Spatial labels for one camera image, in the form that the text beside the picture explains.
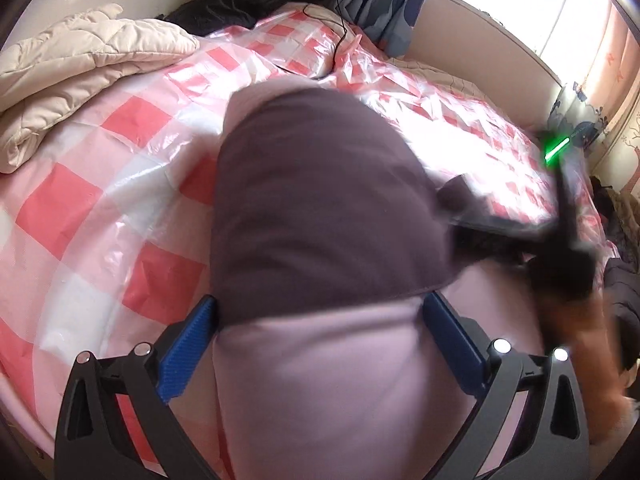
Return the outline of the person's right hand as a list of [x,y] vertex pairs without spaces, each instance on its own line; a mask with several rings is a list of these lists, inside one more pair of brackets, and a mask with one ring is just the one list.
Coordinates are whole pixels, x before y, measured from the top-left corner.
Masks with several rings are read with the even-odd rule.
[[611,437],[631,413],[620,379],[620,356],[610,304],[600,292],[568,300],[551,292],[535,296],[540,329],[570,355],[585,407],[589,440]]

